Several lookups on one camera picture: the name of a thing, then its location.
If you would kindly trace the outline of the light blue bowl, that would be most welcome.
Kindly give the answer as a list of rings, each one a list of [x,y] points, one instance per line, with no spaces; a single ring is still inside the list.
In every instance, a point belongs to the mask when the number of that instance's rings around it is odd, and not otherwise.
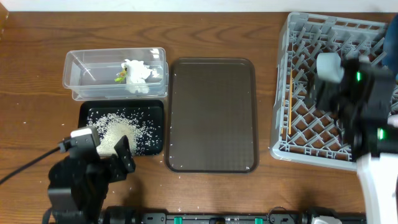
[[[337,53],[318,54],[316,66],[320,80],[330,83],[340,83],[342,81],[345,71],[341,65],[341,58]]]

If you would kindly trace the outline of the wooden chopstick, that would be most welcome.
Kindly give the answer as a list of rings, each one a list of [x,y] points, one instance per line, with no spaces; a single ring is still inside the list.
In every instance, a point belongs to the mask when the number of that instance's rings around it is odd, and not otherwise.
[[[292,95],[293,95],[293,70],[290,70],[289,76],[289,123],[288,123],[288,135],[291,135],[292,132]]]

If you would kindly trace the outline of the pink-tinted white cup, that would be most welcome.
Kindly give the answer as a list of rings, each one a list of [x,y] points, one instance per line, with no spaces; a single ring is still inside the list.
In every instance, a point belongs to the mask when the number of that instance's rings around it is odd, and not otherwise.
[[[398,128],[398,114],[389,116],[387,119],[387,123],[390,126]]]

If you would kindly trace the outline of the yellow green snack wrapper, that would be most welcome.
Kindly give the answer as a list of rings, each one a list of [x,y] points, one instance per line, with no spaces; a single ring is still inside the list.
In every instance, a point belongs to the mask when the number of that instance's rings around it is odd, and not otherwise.
[[[123,70],[118,73],[117,77],[114,79],[115,82],[123,82],[126,79],[127,76],[127,70]]]

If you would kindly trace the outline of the white tissue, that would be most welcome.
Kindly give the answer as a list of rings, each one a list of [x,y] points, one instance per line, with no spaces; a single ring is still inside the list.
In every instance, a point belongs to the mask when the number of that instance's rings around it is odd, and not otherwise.
[[[126,90],[131,93],[142,94],[149,92],[146,80],[150,77],[152,70],[147,65],[144,65],[143,61],[125,59],[121,67],[125,73]]]

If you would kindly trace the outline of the dark blue plate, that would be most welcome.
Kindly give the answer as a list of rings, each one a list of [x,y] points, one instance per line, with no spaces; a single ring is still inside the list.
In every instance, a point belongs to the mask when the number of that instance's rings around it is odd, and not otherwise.
[[[383,51],[387,55],[382,59],[382,64],[397,76],[397,15],[394,16],[387,28]]]

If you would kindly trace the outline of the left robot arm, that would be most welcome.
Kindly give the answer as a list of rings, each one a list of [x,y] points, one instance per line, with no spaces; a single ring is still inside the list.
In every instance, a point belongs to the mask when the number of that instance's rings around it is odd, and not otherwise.
[[[117,219],[110,212],[101,218],[103,202],[109,184],[126,180],[136,165],[127,136],[114,146],[116,154],[100,158],[96,137],[91,134],[69,137],[59,143],[69,155],[49,171],[48,196],[51,207],[44,213],[42,223],[111,223]]]

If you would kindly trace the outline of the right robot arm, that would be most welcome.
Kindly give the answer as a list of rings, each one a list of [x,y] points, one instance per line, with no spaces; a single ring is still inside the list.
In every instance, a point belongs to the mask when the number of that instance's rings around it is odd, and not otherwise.
[[[318,57],[307,103],[337,117],[351,148],[368,223],[397,223],[397,128],[388,122],[394,74],[357,58]]]

